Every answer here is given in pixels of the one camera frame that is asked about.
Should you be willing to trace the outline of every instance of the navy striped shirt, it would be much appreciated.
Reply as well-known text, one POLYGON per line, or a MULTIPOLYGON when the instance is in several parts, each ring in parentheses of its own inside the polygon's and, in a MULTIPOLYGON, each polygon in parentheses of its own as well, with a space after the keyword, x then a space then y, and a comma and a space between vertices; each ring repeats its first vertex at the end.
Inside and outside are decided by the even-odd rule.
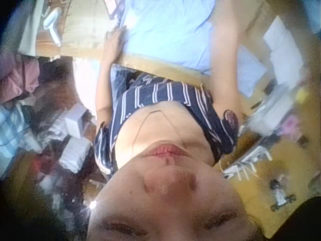
POLYGON ((115 143, 125 121, 144 106, 161 101, 181 103, 200 125, 211 146, 215 162, 222 154, 233 151, 236 145, 238 125, 235 114, 229 110, 220 119, 213 109, 213 99, 209 91, 161 77, 142 74, 118 100, 109 126, 100 126, 95 139, 96 161, 104 167, 106 174, 117 171, 115 143))

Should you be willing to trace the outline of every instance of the tattoo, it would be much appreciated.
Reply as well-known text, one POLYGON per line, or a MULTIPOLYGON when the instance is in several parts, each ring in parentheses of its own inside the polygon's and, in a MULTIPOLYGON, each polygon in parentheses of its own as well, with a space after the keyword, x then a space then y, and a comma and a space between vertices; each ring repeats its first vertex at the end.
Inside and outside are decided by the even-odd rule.
POLYGON ((237 130, 239 128, 239 122, 237 120, 236 114, 231 110, 226 110, 224 112, 224 119, 230 124, 231 128, 237 130))

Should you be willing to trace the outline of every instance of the mouth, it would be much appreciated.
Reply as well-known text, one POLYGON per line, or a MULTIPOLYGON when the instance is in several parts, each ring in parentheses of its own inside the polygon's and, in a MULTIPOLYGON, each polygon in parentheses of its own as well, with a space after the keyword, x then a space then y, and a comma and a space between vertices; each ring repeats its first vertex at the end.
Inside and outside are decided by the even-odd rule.
POLYGON ((158 145, 157 147, 151 149, 150 151, 147 151, 146 153, 147 157, 151 157, 151 156, 157 156, 157 157, 179 157, 179 156, 185 156, 185 157, 189 157, 189 154, 179 148, 176 145, 173 144, 162 144, 162 145, 158 145))

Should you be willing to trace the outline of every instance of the blue bedsheet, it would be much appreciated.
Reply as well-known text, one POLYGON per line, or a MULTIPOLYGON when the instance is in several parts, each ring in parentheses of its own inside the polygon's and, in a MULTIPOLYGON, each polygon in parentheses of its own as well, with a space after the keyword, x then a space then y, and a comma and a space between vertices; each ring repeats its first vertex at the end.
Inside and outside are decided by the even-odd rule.
MULTIPOLYGON (((129 15, 135 15, 136 23, 126 36, 125 52, 210 75, 209 43, 213 28, 207 19, 214 5, 215 0, 126 0, 121 25, 129 15)), ((244 47, 240 49, 238 81, 242 93, 251 96, 265 71, 254 55, 244 47)))

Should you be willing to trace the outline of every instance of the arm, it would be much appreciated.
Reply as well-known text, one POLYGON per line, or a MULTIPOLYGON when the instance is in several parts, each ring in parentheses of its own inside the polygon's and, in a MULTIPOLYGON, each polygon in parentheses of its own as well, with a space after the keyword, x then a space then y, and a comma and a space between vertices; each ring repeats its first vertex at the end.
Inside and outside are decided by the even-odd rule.
POLYGON ((112 93, 110 85, 110 70, 122 49, 121 36, 124 29, 116 29, 109 33, 104 43, 103 57, 96 90, 97 131, 105 122, 107 126, 112 118, 112 93))
POLYGON ((211 93, 213 107, 220 118, 226 110, 233 111, 241 123, 241 101, 237 89, 238 27, 231 0, 218 5, 217 26, 212 43, 211 93))

